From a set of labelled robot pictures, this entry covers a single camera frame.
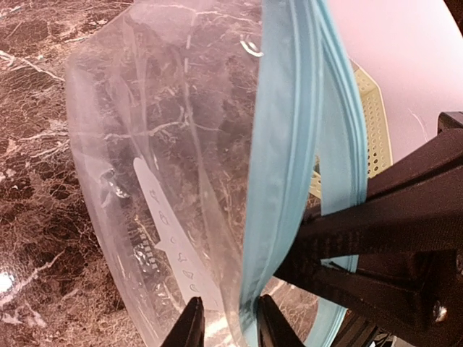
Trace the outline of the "clear zip top bag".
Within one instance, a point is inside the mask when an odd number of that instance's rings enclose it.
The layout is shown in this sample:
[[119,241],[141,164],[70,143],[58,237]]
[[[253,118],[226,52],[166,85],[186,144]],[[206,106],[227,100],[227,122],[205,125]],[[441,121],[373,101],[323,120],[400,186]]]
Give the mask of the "clear zip top bag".
[[270,294],[306,346],[345,308],[274,276],[310,189],[365,201],[368,145],[325,1],[136,1],[67,68],[71,149],[90,218],[144,344],[203,300],[207,346],[256,346]]

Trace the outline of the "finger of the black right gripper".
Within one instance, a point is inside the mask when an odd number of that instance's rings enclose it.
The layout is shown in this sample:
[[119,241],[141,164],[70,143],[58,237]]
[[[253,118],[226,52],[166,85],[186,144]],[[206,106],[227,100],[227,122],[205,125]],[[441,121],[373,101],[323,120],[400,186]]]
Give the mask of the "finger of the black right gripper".
[[462,130],[451,129],[370,181],[367,202],[302,225],[281,264],[308,274],[321,260],[462,248]]
[[426,253],[425,272],[417,280],[393,282],[294,252],[275,276],[352,310],[413,346],[462,345],[462,275],[457,250]]

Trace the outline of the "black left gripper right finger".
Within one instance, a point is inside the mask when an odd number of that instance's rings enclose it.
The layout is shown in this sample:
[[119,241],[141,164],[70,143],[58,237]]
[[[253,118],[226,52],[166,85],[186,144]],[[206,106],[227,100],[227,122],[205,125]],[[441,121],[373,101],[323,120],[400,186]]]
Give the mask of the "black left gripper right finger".
[[257,325],[259,347],[304,347],[268,294],[258,299]]

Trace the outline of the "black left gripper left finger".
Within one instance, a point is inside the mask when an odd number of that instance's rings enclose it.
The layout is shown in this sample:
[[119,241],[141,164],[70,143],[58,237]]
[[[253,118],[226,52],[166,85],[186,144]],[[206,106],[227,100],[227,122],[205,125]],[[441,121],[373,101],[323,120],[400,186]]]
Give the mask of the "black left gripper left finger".
[[205,317],[203,301],[192,297],[164,340],[164,347],[203,347]]

